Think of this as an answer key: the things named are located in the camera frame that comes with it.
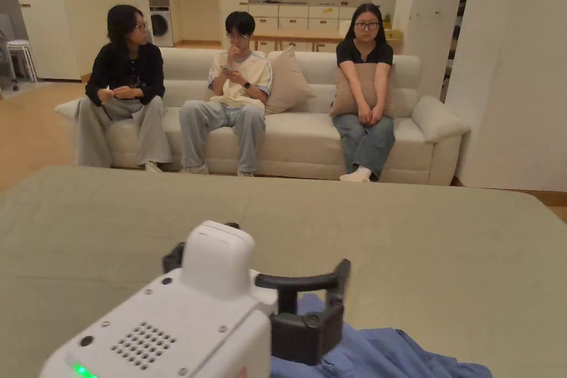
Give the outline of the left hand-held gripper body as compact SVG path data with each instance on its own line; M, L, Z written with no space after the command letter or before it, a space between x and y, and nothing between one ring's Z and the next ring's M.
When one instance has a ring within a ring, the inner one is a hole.
M274 290L254 285L254 239L206 221L182 265L72 337L40 377L269 377Z

